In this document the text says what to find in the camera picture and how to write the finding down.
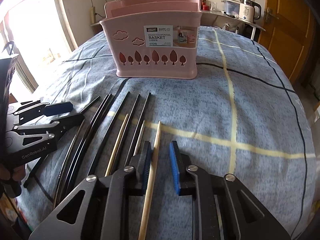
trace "plastic container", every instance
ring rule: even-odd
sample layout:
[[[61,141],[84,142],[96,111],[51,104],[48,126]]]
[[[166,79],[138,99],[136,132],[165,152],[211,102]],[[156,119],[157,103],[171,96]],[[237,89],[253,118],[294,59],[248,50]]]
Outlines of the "plastic container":
[[[233,0],[222,0],[223,2],[223,11],[230,16],[239,15],[240,2]]]
[[[200,6],[200,0],[107,2],[100,23],[117,76],[195,78]]]

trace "kettle handle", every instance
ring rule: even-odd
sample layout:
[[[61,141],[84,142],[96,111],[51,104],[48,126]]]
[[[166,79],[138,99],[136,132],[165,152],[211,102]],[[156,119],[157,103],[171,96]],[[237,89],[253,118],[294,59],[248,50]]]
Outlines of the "kettle handle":
[[[253,6],[258,7],[258,9],[259,9],[259,13],[258,13],[259,15],[258,15],[258,17],[253,17],[254,20],[258,20],[258,19],[260,19],[260,17],[261,17],[261,5],[258,4],[258,3],[256,3],[256,2],[253,2]]]

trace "tree-shaped cutout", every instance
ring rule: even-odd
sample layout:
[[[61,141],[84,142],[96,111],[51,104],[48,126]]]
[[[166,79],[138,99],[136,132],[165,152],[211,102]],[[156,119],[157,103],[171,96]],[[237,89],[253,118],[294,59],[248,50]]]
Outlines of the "tree-shaped cutout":
[[[155,62],[155,64],[158,65],[158,61],[160,60],[158,52],[153,50],[151,58]]]
[[[166,62],[168,62],[168,57],[166,55],[162,55],[161,61],[163,62],[163,65],[166,65]]]
[[[128,61],[131,63],[130,65],[133,65],[133,58],[131,56],[128,57]]]
[[[140,55],[139,52],[137,52],[137,51],[135,52],[134,58],[135,58],[136,61],[139,63],[139,65],[141,65],[140,62],[142,61],[142,57],[141,57],[141,55]]]
[[[187,60],[186,60],[186,57],[185,57],[185,56],[181,56],[181,57],[179,58],[179,61],[180,61],[180,63],[181,63],[181,66],[184,66],[184,64],[185,64],[185,62],[186,62]]]
[[[149,65],[150,58],[147,55],[144,55],[143,60],[147,63],[147,65]]]
[[[178,61],[178,55],[174,50],[171,51],[169,58],[170,58],[170,61],[172,62],[172,65],[175,65],[175,62]]]
[[[119,54],[119,59],[123,63],[123,65],[125,66],[125,63],[127,62],[127,60],[125,59],[125,55],[123,55],[121,52]]]

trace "wooden chopstick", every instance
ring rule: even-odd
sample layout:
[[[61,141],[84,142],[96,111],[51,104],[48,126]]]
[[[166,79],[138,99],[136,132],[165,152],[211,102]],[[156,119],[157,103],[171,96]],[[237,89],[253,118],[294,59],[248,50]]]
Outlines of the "wooden chopstick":
[[[148,220],[149,220],[149,214],[150,214],[150,208],[151,208],[151,200],[152,200],[152,194],[153,194],[153,187],[156,179],[159,146],[160,146],[160,135],[161,135],[161,122],[159,121],[157,132],[156,132],[155,143],[153,145],[153,155],[152,155],[152,160],[150,165],[150,173],[149,173],[148,185],[146,190],[146,196],[143,204],[143,211],[142,211],[142,218],[141,218],[138,240],[144,240],[146,238],[147,226],[148,226]]]
[[[124,132],[124,128],[125,128],[125,126],[127,124],[127,121],[128,121],[128,116],[129,115],[126,114],[126,116],[125,116],[125,118],[123,120],[123,123],[121,125],[121,128],[120,128],[120,131],[119,131],[115,146],[113,147],[113,150],[112,150],[112,153],[111,153],[111,156],[110,156],[110,160],[109,160],[109,163],[108,163],[108,167],[107,167],[107,171],[106,171],[105,177],[109,176],[110,173],[111,173],[112,165],[113,165],[113,162],[114,162],[115,157],[116,157],[116,152],[118,150],[118,147],[119,147],[119,144],[120,144],[120,141],[121,141],[121,137],[122,137],[123,132]]]
[[[135,156],[138,153],[145,125],[146,125],[146,120],[144,120],[143,123],[142,123],[141,129],[140,129],[140,133],[139,133],[139,137],[138,137],[138,141],[137,141],[136,147],[135,147],[134,152],[133,152],[133,156]]]

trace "silver bolt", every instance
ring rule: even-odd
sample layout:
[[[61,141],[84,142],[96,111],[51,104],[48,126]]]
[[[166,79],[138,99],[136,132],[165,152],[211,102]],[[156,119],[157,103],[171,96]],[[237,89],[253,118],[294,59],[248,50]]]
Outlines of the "silver bolt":
[[[97,179],[97,176],[96,175],[89,175],[85,180],[87,182],[93,182]]]
[[[133,169],[134,169],[133,166],[125,166],[123,170],[124,170],[125,172],[131,172],[131,171],[133,171]]]
[[[226,180],[227,181],[235,181],[236,177],[233,174],[227,174]]]
[[[198,166],[195,166],[195,165],[188,166],[188,171],[197,171],[197,170],[198,170]]]

